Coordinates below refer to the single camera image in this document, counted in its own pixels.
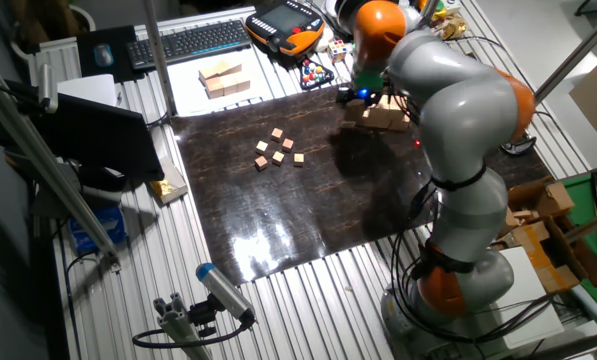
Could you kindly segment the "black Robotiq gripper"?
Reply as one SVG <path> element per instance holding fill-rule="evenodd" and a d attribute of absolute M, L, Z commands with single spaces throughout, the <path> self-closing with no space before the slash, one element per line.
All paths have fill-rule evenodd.
<path fill-rule="evenodd" d="M 337 89 L 336 102 L 344 104 L 344 119 L 350 119 L 351 107 L 349 102 L 354 100 L 361 100 L 364 102 L 367 108 L 364 110 L 362 118 L 369 119 L 371 116 L 371 111 L 374 108 L 373 105 L 377 105 L 379 103 L 379 93 L 372 91 L 369 88 L 354 89 L 349 86 L 340 86 Z"/>

